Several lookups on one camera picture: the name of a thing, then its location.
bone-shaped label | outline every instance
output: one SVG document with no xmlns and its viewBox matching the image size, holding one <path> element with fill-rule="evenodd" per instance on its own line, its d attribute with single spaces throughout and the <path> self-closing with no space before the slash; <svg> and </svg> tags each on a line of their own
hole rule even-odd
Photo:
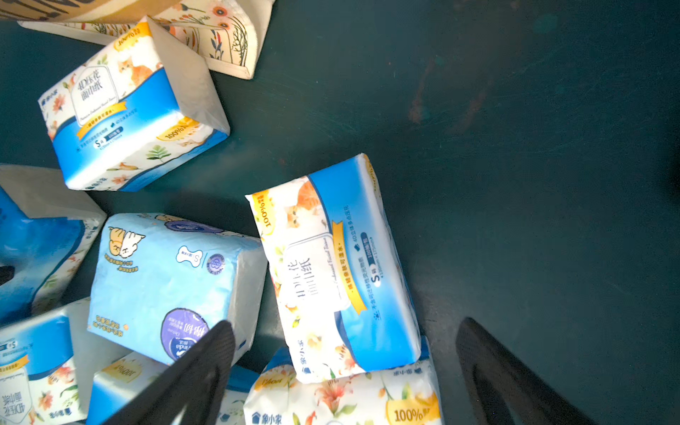
<svg viewBox="0 0 680 425">
<path fill-rule="evenodd" d="M 182 246 L 177 252 L 177 262 L 188 261 L 192 266 L 198 267 L 201 265 L 203 258 L 203 251 L 191 252 L 186 246 Z"/>
</svg>

circular badge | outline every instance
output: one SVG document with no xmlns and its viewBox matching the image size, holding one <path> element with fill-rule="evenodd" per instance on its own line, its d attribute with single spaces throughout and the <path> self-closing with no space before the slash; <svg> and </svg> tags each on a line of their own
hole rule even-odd
<svg viewBox="0 0 680 425">
<path fill-rule="evenodd" d="M 213 254 L 205 264 L 211 274 L 219 275 L 224 270 L 224 257 L 221 254 Z"/>
<path fill-rule="evenodd" d="M 165 315 L 160 342 L 170 358 L 177 360 L 198 342 L 209 328 L 205 320 L 189 309 L 174 309 Z"/>
<path fill-rule="evenodd" d="M 178 220 L 175 222 L 165 222 L 165 227 L 175 232 L 200 232 L 200 233 L 219 233 L 223 230 L 207 224 L 192 222 L 189 220 Z"/>
</svg>

cartoon cat and dog illustration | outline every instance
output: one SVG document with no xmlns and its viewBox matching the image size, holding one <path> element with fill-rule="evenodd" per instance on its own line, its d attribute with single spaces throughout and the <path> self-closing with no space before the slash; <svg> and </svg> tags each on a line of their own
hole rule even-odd
<svg viewBox="0 0 680 425">
<path fill-rule="evenodd" d="M 117 227 L 109 227 L 109 251 L 114 256 L 128 258 L 137 251 L 137 244 L 144 239 L 145 235 L 125 231 Z"/>
</svg>

tissue pack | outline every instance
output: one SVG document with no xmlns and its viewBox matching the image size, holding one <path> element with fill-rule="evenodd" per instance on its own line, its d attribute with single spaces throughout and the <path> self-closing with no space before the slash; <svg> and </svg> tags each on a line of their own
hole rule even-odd
<svg viewBox="0 0 680 425">
<path fill-rule="evenodd" d="M 105 219 L 59 170 L 0 165 L 0 326 L 56 304 Z"/>
<path fill-rule="evenodd" d="M 422 355 L 404 367 L 331 379 L 296 382 L 285 349 L 255 382 L 243 407 L 249 425 L 440 425 L 435 368 L 423 337 Z"/>
<path fill-rule="evenodd" d="M 139 353 L 130 353 L 95 374 L 87 425 L 100 425 L 123 408 L 168 368 Z M 222 397 L 217 424 L 245 425 L 243 404 L 258 374 L 233 366 Z M 173 421 L 179 425 L 180 415 Z"/>
<path fill-rule="evenodd" d="M 130 352 L 86 331 L 89 300 L 0 328 L 0 423 L 87 417 L 92 377 Z"/>
<path fill-rule="evenodd" d="M 134 192 L 229 134 L 205 60 L 147 18 L 38 103 L 74 190 Z"/>
<path fill-rule="evenodd" d="M 105 224 L 88 329 L 171 364 L 220 320 L 250 349 L 267 259 L 259 240 L 166 214 Z"/>
<path fill-rule="evenodd" d="M 247 196 L 297 379 L 415 362 L 420 334 L 364 154 Z"/>
</svg>

dark green surface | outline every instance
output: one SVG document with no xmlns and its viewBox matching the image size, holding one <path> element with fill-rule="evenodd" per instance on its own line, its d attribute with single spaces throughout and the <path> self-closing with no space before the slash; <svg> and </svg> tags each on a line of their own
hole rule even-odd
<svg viewBox="0 0 680 425">
<path fill-rule="evenodd" d="M 465 316 L 598 423 L 679 423 L 678 3 L 561 3 L 280 1 L 255 79 L 213 74 L 228 143 L 92 197 L 255 235 L 244 194 L 366 152 L 449 425 Z M 100 47 L 0 35 L 0 161 L 55 167 L 36 99 Z M 267 285 L 243 363 L 281 344 Z"/>
</svg>

